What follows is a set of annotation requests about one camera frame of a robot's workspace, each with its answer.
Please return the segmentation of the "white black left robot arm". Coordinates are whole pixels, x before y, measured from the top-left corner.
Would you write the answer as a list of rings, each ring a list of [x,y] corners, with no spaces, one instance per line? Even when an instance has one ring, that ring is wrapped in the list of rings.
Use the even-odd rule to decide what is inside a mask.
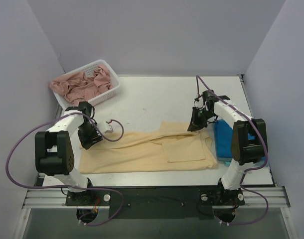
[[[34,138],[35,167],[37,172],[52,176],[68,186],[83,205],[94,202],[95,192],[88,188],[90,180],[75,168],[75,158],[70,137],[77,132],[81,146],[89,149],[103,138],[96,130],[93,106],[80,102],[68,107],[64,118],[47,131],[37,132]]]

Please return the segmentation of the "yellow t shirt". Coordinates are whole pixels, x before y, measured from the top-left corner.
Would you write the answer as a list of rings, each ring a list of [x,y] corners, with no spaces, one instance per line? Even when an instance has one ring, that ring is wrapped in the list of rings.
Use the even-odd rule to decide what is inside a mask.
[[[188,123],[163,121],[157,131],[125,132],[117,142],[102,140],[81,151],[83,174],[193,171],[217,167],[207,131]]]

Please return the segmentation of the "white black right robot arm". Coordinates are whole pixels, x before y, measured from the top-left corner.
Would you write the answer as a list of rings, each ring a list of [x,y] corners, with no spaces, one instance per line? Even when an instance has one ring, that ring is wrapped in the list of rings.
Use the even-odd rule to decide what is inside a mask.
[[[232,129],[231,163],[215,187],[215,199],[221,205],[243,201],[241,184],[246,173],[267,155],[266,124],[239,111],[227,96],[216,96],[210,90],[194,99],[188,131],[207,127],[211,118],[220,117]]]

